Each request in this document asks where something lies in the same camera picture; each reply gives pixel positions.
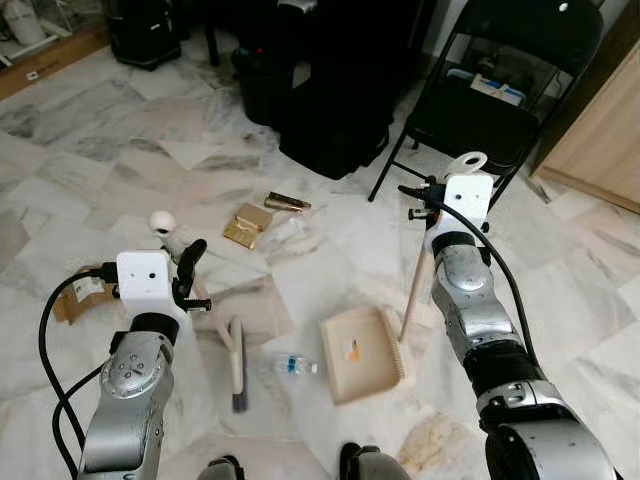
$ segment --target dustpan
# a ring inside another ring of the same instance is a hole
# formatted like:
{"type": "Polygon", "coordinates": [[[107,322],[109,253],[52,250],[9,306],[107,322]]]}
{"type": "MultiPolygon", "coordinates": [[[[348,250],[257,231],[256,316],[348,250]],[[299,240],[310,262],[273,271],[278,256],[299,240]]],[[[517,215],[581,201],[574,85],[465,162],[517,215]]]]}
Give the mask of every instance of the dustpan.
{"type": "Polygon", "coordinates": [[[360,307],[321,324],[331,395],[336,405],[389,390],[411,378],[408,345],[391,309],[360,307]]]}

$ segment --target black bag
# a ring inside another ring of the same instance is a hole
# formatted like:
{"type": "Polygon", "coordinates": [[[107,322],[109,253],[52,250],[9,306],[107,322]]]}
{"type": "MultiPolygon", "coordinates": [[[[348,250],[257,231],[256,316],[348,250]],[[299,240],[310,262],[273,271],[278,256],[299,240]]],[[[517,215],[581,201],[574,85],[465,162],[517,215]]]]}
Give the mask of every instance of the black bag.
{"type": "Polygon", "coordinates": [[[282,153],[338,180],[382,153],[391,116],[387,108],[337,97],[335,91],[313,80],[295,88],[278,129],[282,153]]]}

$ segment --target white container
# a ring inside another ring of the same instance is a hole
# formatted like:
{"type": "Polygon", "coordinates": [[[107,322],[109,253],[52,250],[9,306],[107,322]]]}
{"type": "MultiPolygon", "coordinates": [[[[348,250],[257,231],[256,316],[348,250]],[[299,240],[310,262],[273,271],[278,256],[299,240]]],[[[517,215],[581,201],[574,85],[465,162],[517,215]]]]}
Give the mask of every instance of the white container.
{"type": "Polygon", "coordinates": [[[33,7],[21,0],[7,0],[4,19],[21,45],[29,46],[46,38],[33,7]]]}

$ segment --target plastic water bottle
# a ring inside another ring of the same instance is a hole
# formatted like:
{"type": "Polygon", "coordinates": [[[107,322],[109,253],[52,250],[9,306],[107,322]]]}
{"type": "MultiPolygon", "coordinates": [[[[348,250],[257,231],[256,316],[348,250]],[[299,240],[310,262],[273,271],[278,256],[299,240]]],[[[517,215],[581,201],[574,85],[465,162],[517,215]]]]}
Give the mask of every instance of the plastic water bottle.
{"type": "Polygon", "coordinates": [[[302,355],[281,353],[276,360],[276,370],[291,375],[318,373],[318,364],[302,355]]]}

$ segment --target black cable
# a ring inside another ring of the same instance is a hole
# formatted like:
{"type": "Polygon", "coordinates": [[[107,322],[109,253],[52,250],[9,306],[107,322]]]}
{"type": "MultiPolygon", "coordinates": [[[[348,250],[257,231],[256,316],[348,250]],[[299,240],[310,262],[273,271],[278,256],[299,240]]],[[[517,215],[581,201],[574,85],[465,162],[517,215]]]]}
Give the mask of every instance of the black cable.
{"type": "Polygon", "coordinates": [[[67,468],[69,469],[69,475],[71,475],[71,480],[75,480],[76,477],[78,476],[78,467],[76,467],[76,464],[73,461],[73,458],[71,457],[71,453],[69,453],[69,449],[67,448],[67,445],[64,443],[64,439],[62,438],[62,433],[60,432],[60,414],[62,413],[62,409],[64,408],[64,405],[69,403],[69,399],[71,398],[71,396],[74,393],[76,393],[78,390],[80,390],[82,387],[84,387],[89,382],[89,380],[91,380],[93,377],[98,375],[102,370],[103,365],[104,364],[97,367],[91,373],[83,377],[73,387],[71,387],[67,391],[67,393],[65,393],[62,396],[60,401],[58,401],[56,408],[53,410],[53,416],[51,417],[51,428],[53,430],[53,438],[56,442],[56,446],[58,447],[58,450],[60,451],[60,455],[62,455],[62,458],[64,459],[64,463],[67,464],[67,468]]]}
{"type": "Polygon", "coordinates": [[[47,354],[47,342],[46,342],[46,334],[47,334],[47,323],[49,321],[49,316],[51,315],[51,310],[53,309],[53,305],[56,302],[58,296],[62,293],[62,291],[71,285],[73,282],[80,280],[81,278],[98,276],[97,270],[89,270],[86,272],[76,273],[71,277],[67,278],[60,285],[56,287],[53,291],[49,300],[47,300],[47,304],[42,311],[42,317],[40,317],[40,329],[38,330],[38,350],[40,352],[40,360],[42,362],[42,366],[44,367],[44,371],[47,374],[47,378],[49,382],[51,382],[51,386],[53,390],[56,392],[58,399],[62,402],[62,408],[66,412],[69,417],[69,421],[71,422],[71,426],[73,427],[73,431],[76,434],[76,438],[78,439],[78,444],[80,448],[84,446],[84,432],[82,431],[82,427],[80,426],[80,422],[78,421],[78,417],[76,417],[73,408],[67,400],[64,399],[64,390],[62,390],[62,386],[58,381],[58,377],[53,371],[53,367],[51,366],[51,362],[49,361],[49,355],[47,354]]]}
{"type": "Polygon", "coordinates": [[[516,310],[518,311],[518,318],[520,319],[520,326],[522,327],[522,337],[524,339],[524,344],[527,347],[527,353],[529,354],[529,358],[533,362],[536,367],[540,366],[538,363],[538,358],[536,357],[536,352],[533,349],[533,342],[531,341],[531,332],[529,331],[529,323],[527,322],[527,316],[524,311],[524,305],[522,303],[522,297],[520,297],[520,291],[518,290],[518,284],[516,283],[515,278],[509,270],[506,262],[502,259],[498,251],[495,249],[493,244],[489,241],[487,237],[480,231],[478,227],[476,227],[473,223],[471,223],[464,215],[462,215],[457,210],[451,208],[450,206],[444,204],[439,200],[435,200],[433,198],[422,197],[426,204],[429,204],[433,208],[437,208],[439,210],[444,210],[460,223],[462,223],[465,227],[467,227],[471,232],[478,237],[478,239],[484,244],[485,247],[491,252],[493,258],[495,258],[496,262],[500,266],[500,270],[504,273],[504,276],[507,278],[507,282],[509,283],[509,287],[511,288],[511,293],[513,294],[513,300],[516,304],[516,310]]]}

